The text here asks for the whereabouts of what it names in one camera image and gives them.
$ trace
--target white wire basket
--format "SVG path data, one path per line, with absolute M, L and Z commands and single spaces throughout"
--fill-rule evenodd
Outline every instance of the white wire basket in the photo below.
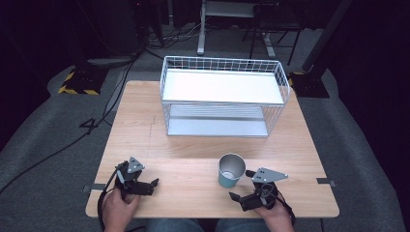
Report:
M 267 137 L 289 99 L 279 61 L 166 56 L 167 135 Z

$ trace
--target black cable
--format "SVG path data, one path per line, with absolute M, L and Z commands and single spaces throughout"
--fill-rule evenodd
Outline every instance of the black cable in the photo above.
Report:
M 102 193 L 100 194 L 100 197 L 99 197 L 99 201 L 97 203 L 97 213 L 99 215 L 99 223 L 100 223 L 100 228 L 102 229 L 102 231 L 105 230 L 105 225 L 103 224 L 103 200 L 105 199 L 105 196 L 108 193 L 107 189 L 109 187 L 109 184 L 111 184 L 111 181 L 114 178 L 115 174 L 117 173 L 117 170 L 118 170 L 118 167 L 116 167 L 115 171 L 111 174 L 111 177 L 109 178 L 108 182 L 103 188 Z
M 168 39 L 165 39 L 164 46 L 162 46 L 162 45 L 152 45 L 152 44 L 149 44 L 148 47 L 149 47 L 149 48 L 152 48 L 152 49 L 170 48 L 171 46 L 173 46 L 174 44 L 176 44 L 176 43 L 178 43 L 178 42 L 185 42 L 185 41 L 190 40 L 192 37 L 198 36 L 199 34 L 193 34 L 193 35 L 188 36 L 188 34 L 189 34 L 190 32 L 195 32 L 195 31 L 198 31 L 198 30 L 199 30 L 199 28 L 198 28 L 198 25 L 197 25 L 197 26 L 195 26 L 195 27 L 193 27 L 193 28 L 191 28 L 191 29 L 185 30 L 184 32 L 182 32 L 182 29 L 180 29 L 179 32 L 178 32 L 176 35 L 172 35 L 172 33 L 175 31 L 175 30 L 173 30 L 173 31 L 166 37 L 166 38 L 168 38 L 168 37 L 169 37 L 169 38 L 168 38 Z
M 129 70 L 129 69 L 131 68 L 131 66 L 132 66 L 132 65 L 128 65 L 128 66 L 124 69 L 122 79 L 117 83 L 117 85 L 115 85 L 114 91 L 112 91 L 111 96 L 109 97 L 109 100 L 111 100 L 111 98 L 112 98 L 112 96 L 114 96 L 114 93 L 115 93 L 115 91 L 117 90 L 118 86 L 119 86 L 121 83 L 123 83 L 122 86 L 121 86 L 121 90 L 120 90 L 119 93 L 118 93 L 117 99 L 116 99 L 116 101 L 115 101 L 115 103 L 114 103 L 113 105 L 116 104 L 116 102 L 119 100 L 119 98 L 120 98 L 120 96 L 121 96 L 121 92 L 122 92 L 122 90 L 124 89 L 124 83 L 126 82 L 127 75 L 128 75 L 127 70 Z M 106 108 L 108 107 L 108 104 L 109 104 L 109 100 L 108 100 L 108 101 L 106 102 L 106 104 L 105 104 L 105 107 L 104 107 L 103 112 L 102 112 L 102 116 L 105 114 Z M 105 121 L 108 125 L 110 125 L 110 126 L 112 127 L 112 124 L 111 124 L 111 123 L 108 123 L 108 122 L 105 120 L 105 118 L 104 118 L 104 121 Z
M 151 55 L 153 55 L 153 56 L 155 56 L 155 57 L 157 57 L 157 58 L 163 60 L 163 57 L 159 56 L 158 54 L 156 54 L 156 53 L 154 53 L 154 52 L 152 52 L 152 51 L 150 51 L 150 50 L 148 50 L 147 48 L 145 48 L 145 51 L 147 51 L 147 52 L 150 53 Z
M 163 38 L 163 41 L 164 41 L 164 45 L 168 44 L 169 41 L 171 41 L 171 40 L 174 39 L 175 37 L 178 37 L 178 36 L 181 34 L 181 29 L 179 29 L 179 32 L 178 32 L 176 35 L 172 35 L 172 33 L 173 33 L 174 31 L 175 31 L 175 29 L 173 29 L 167 36 L 162 37 L 162 38 Z M 152 36 L 153 39 L 151 39 L 150 36 L 148 36 L 148 46 L 156 47 L 156 48 L 163 48 L 162 45 L 152 45 L 152 44 L 150 44 L 150 42 L 153 42 L 153 41 L 157 41 L 157 42 L 158 42 L 158 41 L 159 41 L 158 39 L 154 39 L 154 38 L 156 37 L 156 35 L 154 34 L 154 32 L 151 32 L 151 35 L 153 35 L 153 36 Z
M 96 67 L 98 69 L 111 70 L 111 69 L 123 67 L 123 66 L 126 66 L 126 65 L 130 64 L 134 58 L 135 58 L 134 56 L 131 56 L 128 60 L 125 60 L 125 61 L 110 62 L 110 63 L 107 63 L 107 64 L 92 64 L 92 66 Z
M 126 76 L 128 75 L 132 65 L 135 63 L 136 59 L 134 59 L 131 64 L 128 66 L 127 68 L 127 72 L 126 72 Z M 121 89 L 123 89 L 125 86 L 125 81 L 123 82 L 123 85 L 121 87 Z M 93 127 L 91 127 L 88 131 L 86 131 L 85 133 L 83 133 L 79 138 L 77 138 L 76 140 L 74 140 L 73 142 L 71 142 L 70 144 L 66 145 L 65 147 L 63 147 L 62 149 L 58 150 L 57 152 L 45 157 L 44 159 L 41 159 L 40 161 L 34 163 L 33 165 L 27 167 L 25 170 L 23 170 L 22 172 L 20 172 L 18 175 L 14 176 L 5 186 L 3 186 L 0 189 L 0 195 L 14 182 L 16 181 L 18 178 L 20 178 L 22 175 L 24 175 L 25 173 L 27 173 L 28 171 L 32 170 L 33 168 L 35 168 L 36 166 L 38 166 L 39 164 L 45 162 L 46 160 L 49 160 L 53 157 L 55 157 L 56 155 L 60 154 L 61 152 L 67 150 L 68 148 L 70 148 L 71 146 L 73 146 L 75 143 L 77 143 L 79 140 L 81 140 L 82 138 L 84 138 L 87 134 L 89 134 L 93 129 L 97 128 L 98 125 L 106 118 L 106 116 L 112 111 L 112 109 L 114 108 L 114 105 L 117 103 L 117 101 L 119 100 L 120 95 L 117 96 L 117 99 L 115 100 L 114 104 L 110 107 L 110 109 L 102 116 L 102 118 L 99 120 L 99 122 L 94 125 Z
M 322 232 L 325 232 L 325 223 L 323 221 L 323 218 L 320 219 L 320 229 Z
M 265 198 L 268 195 L 273 196 L 278 202 L 280 202 L 282 204 L 282 206 L 284 207 L 286 212 L 290 215 L 292 225 L 295 225 L 296 217 L 295 217 L 295 214 L 293 213 L 292 207 L 290 207 L 286 203 L 286 200 L 284 199 L 282 193 L 277 189 L 277 187 L 274 186 L 274 185 L 271 185 L 271 184 L 264 184 L 264 185 L 261 186 L 261 189 L 262 189 L 261 197 Z

